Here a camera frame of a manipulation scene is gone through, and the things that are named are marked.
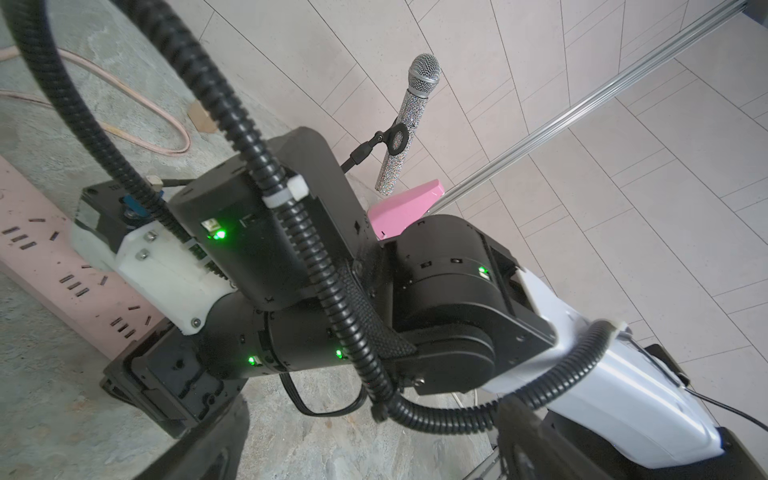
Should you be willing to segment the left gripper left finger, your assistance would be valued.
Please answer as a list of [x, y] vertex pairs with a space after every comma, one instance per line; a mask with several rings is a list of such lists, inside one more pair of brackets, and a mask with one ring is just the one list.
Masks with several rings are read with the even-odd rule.
[[249, 426], [247, 402], [238, 395], [214, 417], [193, 428], [135, 479], [235, 480]]

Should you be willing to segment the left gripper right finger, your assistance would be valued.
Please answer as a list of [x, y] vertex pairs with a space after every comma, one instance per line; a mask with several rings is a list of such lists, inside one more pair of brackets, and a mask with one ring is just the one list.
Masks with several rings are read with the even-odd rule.
[[517, 397], [499, 401], [498, 447], [510, 479], [605, 479], [606, 473]]

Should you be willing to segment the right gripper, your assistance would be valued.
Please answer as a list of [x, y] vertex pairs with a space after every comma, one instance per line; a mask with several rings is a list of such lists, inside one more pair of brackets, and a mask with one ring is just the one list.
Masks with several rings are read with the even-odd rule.
[[262, 310], [240, 293], [218, 300], [203, 328], [168, 320], [133, 340], [104, 370], [102, 389], [173, 438], [217, 413], [252, 377], [336, 363], [336, 337], [314, 299]]

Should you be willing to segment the pink power strip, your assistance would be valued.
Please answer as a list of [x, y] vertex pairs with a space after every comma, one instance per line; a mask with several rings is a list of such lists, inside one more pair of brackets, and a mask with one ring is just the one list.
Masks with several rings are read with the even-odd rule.
[[69, 244], [71, 221], [1, 161], [1, 271], [106, 357], [117, 357], [164, 316]]

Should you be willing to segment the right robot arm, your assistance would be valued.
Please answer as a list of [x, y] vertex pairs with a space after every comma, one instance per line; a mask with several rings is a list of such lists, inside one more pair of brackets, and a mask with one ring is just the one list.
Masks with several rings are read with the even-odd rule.
[[433, 435], [496, 431], [507, 479], [762, 479], [703, 411], [704, 396], [626, 323], [563, 302], [462, 218], [417, 214], [383, 235], [338, 164], [298, 128], [265, 140], [199, 41], [163, 1], [122, 1], [202, 103], [233, 156], [165, 200], [97, 122], [62, 61], [43, 1], [5, 22], [58, 116], [118, 186], [85, 191], [73, 242], [163, 315], [105, 369], [103, 389], [176, 444], [146, 479], [232, 479], [249, 429], [242, 388], [350, 365], [369, 406]]

